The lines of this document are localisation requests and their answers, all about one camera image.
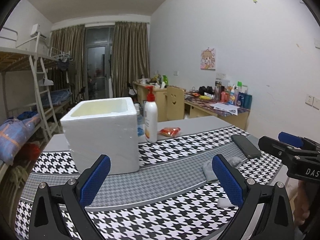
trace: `green bottle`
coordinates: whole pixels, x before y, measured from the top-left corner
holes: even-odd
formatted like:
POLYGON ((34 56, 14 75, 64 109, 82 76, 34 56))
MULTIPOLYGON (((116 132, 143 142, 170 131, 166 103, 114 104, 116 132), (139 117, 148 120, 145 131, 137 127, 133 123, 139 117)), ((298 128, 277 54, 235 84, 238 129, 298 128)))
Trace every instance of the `green bottle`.
POLYGON ((166 76, 166 75, 163 75, 162 78, 163 78, 163 82, 164 82, 166 85, 168 85, 168 78, 167 78, 167 76, 166 76))

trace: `glass door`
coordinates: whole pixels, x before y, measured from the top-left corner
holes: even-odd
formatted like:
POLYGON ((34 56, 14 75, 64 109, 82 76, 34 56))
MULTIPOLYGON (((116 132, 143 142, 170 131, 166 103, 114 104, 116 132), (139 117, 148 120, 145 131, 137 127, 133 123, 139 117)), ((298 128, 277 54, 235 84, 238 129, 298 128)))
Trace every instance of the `glass door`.
POLYGON ((113 26, 86 29, 84 76, 86 100, 109 98, 113 26))
POLYGON ((105 71, 106 47, 88 48, 87 55, 87 79, 88 79, 88 99, 108 98, 106 88, 105 71))

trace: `styrofoam box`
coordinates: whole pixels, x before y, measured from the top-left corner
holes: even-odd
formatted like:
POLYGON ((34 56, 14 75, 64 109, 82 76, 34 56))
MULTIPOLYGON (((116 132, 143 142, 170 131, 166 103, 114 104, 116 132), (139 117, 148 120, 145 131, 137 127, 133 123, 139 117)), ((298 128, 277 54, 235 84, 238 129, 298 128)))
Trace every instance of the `styrofoam box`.
POLYGON ((137 112, 131 98, 82 101, 60 122, 80 173, 101 154, 111 159, 109 174, 139 169, 137 112))

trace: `red pump cap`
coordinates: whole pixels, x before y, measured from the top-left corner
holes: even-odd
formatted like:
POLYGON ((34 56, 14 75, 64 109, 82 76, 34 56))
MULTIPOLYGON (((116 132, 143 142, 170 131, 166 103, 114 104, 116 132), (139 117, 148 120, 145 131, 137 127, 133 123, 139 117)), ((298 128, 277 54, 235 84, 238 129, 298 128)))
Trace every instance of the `red pump cap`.
POLYGON ((153 86, 148 86, 146 89, 149 90, 149 94, 147 94, 147 101, 148 102, 154 102, 156 100, 155 95, 152 93, 153 91, 153 86))

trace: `brown curtain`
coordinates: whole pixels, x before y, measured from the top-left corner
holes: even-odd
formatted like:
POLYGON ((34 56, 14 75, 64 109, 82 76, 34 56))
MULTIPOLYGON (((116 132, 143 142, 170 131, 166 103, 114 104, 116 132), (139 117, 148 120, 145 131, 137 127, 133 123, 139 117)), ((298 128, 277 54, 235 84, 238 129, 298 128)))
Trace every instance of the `brown curtain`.
MULTIPOLYGON (((73 61, 70 61, 68 78, 74 101, 83 87, 84 31, 84 25, 58 29, 52 32, 50 41, 50 46, 67 53, 71 52, 73 61)), ((59 69, 52 70, 48 73, 48 77, 54 82, 52 90, 69 88, 65 72, 59 69)))
POLYGON ((146 23, 116 22, 112 46, 111 78, 113 97, 123 97, 127 82, 141 75, 149 77, 146 23))

